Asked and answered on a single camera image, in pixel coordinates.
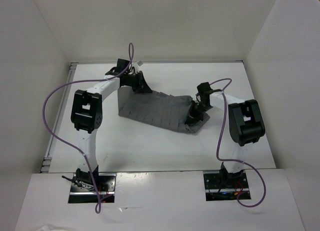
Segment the grey pleated skirt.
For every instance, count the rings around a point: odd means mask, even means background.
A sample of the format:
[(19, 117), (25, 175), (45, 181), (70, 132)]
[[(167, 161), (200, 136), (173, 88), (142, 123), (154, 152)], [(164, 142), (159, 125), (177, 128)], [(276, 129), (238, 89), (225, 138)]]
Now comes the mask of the grey pleated skirt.
[(173, 96), (163, 92), (135, 93), (130, 87), (117, 91), (118, 115), (133, 121), (181, 134), (196, 134), (210, 116), (189, 127), (185, 121), (192, 102), (189, 95)]

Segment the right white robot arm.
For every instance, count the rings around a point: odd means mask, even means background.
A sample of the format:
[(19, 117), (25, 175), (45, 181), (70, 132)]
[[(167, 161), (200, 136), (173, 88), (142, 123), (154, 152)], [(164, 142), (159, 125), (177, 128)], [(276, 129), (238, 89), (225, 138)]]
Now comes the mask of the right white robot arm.
[[(229, 188), (242, 179), (245, 166), (256, 169), (246, 161), (245, 155), (250, 145), (257, 143), (265, 135), (266, 128), (258, 101), (226, 94), (225, 90), (232, 80), (222, 80), (228, 81), (223, 88), (213, 89), (209, 82), (202, 82), (197, 86), (196, 100), (191, 102), (184, 124), (189, 130), (195, 130), (209, 120), (209, 110), (217, 108), (223, 112), (215, 157), (221, 162), (219, 182), (223, 187)], [(220, 151), (226, 132), (233, 141), (234, 148), (231, 157), (223, 158)]]

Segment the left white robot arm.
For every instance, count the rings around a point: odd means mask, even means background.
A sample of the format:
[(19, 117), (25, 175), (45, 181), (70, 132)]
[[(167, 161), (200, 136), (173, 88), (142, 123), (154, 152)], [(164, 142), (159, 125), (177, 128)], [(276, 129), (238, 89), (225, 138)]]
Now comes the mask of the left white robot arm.
[(103, 101), (121, 87), (130, 87), (134, 93), (151, 94), (143, 72), (142, 61), (131, 63), (118, 59), (115, 67), (104, 78), (86, 90), (74, 93), (71, 122), (78, 138), (78, 148), (83, 156), (75, 172), (75, 181), (88, 191), (99, 187), (99, 165), (96, 158), (96, 136), (103, 121)]

